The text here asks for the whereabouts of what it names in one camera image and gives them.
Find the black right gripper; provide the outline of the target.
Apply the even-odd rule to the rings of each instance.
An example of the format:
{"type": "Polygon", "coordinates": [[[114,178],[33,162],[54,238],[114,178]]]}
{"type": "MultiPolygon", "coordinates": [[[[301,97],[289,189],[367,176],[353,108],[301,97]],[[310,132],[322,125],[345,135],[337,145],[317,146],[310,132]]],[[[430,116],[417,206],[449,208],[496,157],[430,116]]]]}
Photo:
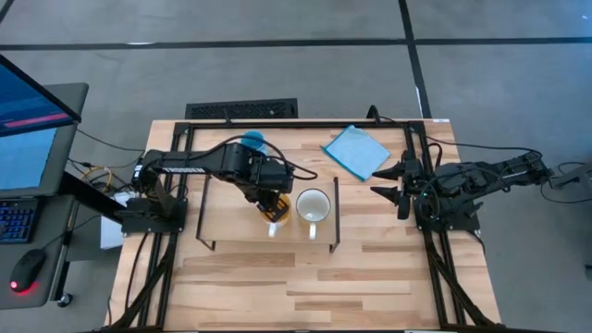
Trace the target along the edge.
{"type": "Polygon", "coordinates": [[[405,219],[411,212],[411,204],[418,220],[436,220],[438,217],[438,197],[433,184],[428,185],[430,176],[422,161],[411,149],[404,150],[400,162],[394,166],[378,170],[372,176],[379,179],[397,180],[401,178],[401,188],[373,186],[370,190],[399,206],[399,218],[405,219]]]}

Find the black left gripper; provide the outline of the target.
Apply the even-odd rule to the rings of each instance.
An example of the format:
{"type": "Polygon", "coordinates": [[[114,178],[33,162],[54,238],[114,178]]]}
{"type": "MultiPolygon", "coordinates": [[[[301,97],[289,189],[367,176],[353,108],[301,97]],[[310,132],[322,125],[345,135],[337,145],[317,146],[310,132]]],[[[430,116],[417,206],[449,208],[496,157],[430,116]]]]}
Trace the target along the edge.
{"type": "Polygon", "coordinates": [[[285,195],[290,193],[294,167],[283,160],[256,156],[248,160],[246,174],[240,177],[240,190],[248,202],[256,204],[262,214],[270,212],[270,220],[278,222],[285,216],[285,195]]]}

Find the orange mug white handle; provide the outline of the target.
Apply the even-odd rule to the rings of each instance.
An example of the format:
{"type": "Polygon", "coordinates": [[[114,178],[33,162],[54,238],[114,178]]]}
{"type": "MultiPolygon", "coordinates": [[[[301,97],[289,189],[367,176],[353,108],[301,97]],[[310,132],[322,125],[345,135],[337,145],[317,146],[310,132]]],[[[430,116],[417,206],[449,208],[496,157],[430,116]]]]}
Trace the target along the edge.
{"type": "Polygon", "coordinates": [[[274,238],[278,234],[278,231],[290,221],[290,211],[291,211],[290,197],[286,194],[284,194],[284,195],[285,195],[285,216],[282,220],[280,220],[278,222],[272,222],[270,220],[270,217],[271,217],[270,212],[267,214],[262,214],[260,212],[260,215],[263,217],[264,221],[267,224],[267,236],[269,238],[274,238]]]}

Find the cream mug brown rim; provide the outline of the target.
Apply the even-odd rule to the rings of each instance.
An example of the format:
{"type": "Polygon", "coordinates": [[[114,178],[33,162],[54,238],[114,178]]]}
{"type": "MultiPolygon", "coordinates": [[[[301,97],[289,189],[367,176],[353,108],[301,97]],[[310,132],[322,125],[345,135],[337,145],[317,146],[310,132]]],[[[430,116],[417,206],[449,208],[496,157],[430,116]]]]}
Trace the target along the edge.
{"type": "Polygon", "coordinates": [[[300,219],[308,224],[309,240],[314,241],[318,224],[325,220],[331,210],[327,194],[319,189],[302,191],[296,201],[296,211],[300,219]]]}

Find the blue mug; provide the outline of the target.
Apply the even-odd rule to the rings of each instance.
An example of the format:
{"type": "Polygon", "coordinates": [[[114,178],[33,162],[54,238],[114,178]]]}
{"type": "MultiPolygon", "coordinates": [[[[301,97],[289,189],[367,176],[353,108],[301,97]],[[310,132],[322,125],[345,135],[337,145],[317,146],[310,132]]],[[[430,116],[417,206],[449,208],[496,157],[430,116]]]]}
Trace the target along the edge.
{"type": "Polygon", "coordinates": [[[245,132],[240,139],[240,143],[262,154],[267,154],[267,145],[265,143],[264,135],[259,131],[251,130],[245,132]]]}

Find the wooden shelf black legs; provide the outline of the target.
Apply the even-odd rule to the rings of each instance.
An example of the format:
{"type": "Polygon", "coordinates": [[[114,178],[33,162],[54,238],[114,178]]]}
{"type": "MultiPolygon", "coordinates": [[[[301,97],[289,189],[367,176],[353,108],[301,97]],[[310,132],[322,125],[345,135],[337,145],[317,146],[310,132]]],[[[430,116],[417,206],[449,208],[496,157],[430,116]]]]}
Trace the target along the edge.
{"type": "Polygon", "coordinates": [[[290,212],[276,227],[265,220],[241,192],[220,180],[209,180],[198,215],[196,238],[205,243],[218,241],[267,242],[324,245],[333,253],[340,244],[339,180],[296,180],[288,194],[290,212]],[[310,222],[299,214],[299,198],[306,191],[321,191],[328,199],[328,214],[310,222]]]}

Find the light blue cloth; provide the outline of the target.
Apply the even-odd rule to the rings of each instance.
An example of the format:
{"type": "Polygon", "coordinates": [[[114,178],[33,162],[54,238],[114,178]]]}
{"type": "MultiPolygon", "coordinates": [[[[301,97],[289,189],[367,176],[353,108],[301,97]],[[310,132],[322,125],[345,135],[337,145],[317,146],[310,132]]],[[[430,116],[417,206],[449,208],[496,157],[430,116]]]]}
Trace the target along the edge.
{"type": "Polygon", "coordinates": [[[391,156],[391,152],[363,129],[344,129],[322,151],[360,181],[367,181],[391,156]]]}

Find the black floor vent grille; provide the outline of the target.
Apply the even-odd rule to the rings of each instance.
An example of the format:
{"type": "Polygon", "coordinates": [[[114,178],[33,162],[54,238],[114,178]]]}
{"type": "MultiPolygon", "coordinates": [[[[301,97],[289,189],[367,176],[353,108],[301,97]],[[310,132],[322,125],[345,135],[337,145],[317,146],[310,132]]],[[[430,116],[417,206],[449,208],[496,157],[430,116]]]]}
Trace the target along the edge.
{"type": "Polygon", "coordinates": [[[296,98],[186,104],[186,119],[298,118],[296,98]]]}

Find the white box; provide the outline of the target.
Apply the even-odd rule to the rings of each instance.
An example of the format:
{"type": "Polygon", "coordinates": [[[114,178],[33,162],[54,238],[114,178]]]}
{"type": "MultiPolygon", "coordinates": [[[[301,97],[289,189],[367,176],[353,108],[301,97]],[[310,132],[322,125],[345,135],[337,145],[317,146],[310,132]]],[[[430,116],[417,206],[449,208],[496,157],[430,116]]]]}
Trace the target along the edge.
{"type": "MultiPolygon", "coordinates": [[[[135,193],[130,191],[123,191],[112,196],[117,203],[124,206],[127,205],[127,200],[134,197],[135,193]]],[[[123,245],[124,236],[121,231],[121,225],[106,216],[101,217],[101,236],[100,249],[110,250],[123,245]]]]}

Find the grey keyboard tray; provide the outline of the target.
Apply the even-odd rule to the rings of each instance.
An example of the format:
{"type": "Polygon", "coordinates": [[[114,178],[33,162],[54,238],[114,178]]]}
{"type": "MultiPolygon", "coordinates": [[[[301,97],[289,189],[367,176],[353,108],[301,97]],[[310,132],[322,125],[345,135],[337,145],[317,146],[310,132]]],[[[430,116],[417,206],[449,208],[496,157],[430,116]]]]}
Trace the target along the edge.
{"type": "Polygon", "coordinates": [[[0,310],[41,307],[57,302],[64,293],[69,261],[67,247],[78,205],[71,195],[37,198],[40,210],[29,243],[0,244],[0,310]],[[15,293],[9,287],[13,267],[20,257],[33,249],[43,249],[46,259],[32,287],[15,293]]]}

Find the black computer mouse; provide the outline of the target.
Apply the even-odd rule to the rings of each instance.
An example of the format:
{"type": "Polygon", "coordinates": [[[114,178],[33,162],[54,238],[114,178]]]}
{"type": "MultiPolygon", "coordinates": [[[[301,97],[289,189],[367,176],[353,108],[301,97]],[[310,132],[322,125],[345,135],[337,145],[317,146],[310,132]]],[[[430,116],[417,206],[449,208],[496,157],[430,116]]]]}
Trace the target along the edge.
{"type": "Polygon", "coordinates": [[[10,275],[9,287],[15,293],[29,290],[41,271],[46,259],[43,249],[24,253],[17,261],[10,275]]]}

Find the blue desk mat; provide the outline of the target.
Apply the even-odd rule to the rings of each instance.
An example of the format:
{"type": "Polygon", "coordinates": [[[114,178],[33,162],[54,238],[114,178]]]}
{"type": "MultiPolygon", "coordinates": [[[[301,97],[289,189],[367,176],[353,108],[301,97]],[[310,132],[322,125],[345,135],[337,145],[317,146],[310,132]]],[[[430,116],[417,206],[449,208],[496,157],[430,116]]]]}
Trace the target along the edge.
{"type": "Polygon", "coordinates": [[[0,191],[40,185],[56,129],[0,138],[0,191]]]}

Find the backlit black keyboard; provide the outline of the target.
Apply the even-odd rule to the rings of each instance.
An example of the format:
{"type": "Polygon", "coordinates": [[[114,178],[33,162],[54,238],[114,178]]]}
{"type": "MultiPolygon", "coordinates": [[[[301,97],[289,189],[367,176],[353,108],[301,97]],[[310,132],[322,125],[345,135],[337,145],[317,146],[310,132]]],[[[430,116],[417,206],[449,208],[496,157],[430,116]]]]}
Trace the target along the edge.
{"type": "Polygon", "coordinates": [[[0,200],[0,244],[31,242],[39,210],[36,199],[0,200]]]}

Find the computer monitor blue screen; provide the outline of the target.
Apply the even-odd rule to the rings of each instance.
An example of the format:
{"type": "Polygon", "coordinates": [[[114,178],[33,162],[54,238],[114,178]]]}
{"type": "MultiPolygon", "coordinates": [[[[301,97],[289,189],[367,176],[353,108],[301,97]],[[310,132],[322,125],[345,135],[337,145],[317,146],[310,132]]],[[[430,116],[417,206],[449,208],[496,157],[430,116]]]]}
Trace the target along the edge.
{"type": "Polygon", "coordinates": [[[72,108],[0,55],[0,137],[80,122],[72,108]]]}

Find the black aluminium table frame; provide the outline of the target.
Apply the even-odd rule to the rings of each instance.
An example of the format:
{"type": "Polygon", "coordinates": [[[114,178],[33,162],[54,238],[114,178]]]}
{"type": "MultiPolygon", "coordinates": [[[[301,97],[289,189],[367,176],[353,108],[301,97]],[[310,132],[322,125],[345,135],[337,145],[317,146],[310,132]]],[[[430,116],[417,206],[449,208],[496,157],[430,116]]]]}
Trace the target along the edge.
{"type": "Polygon", "coordinates": [[[400,220],[394,205],[332,161],[322,146],[344,123],[327,119],[156,120],[147,147],[205,150],[249,130],[265,138],[317,179],[339,180],[340,244],[327,246],[196,238],[207,182],[189,177],[184,230],[175,238],[170,273],[155,285],[145,321],[133,332],[222,330],[402,330],[439,325],[461,315],[447,285],[432,286],[423,233],[400,220]]]}

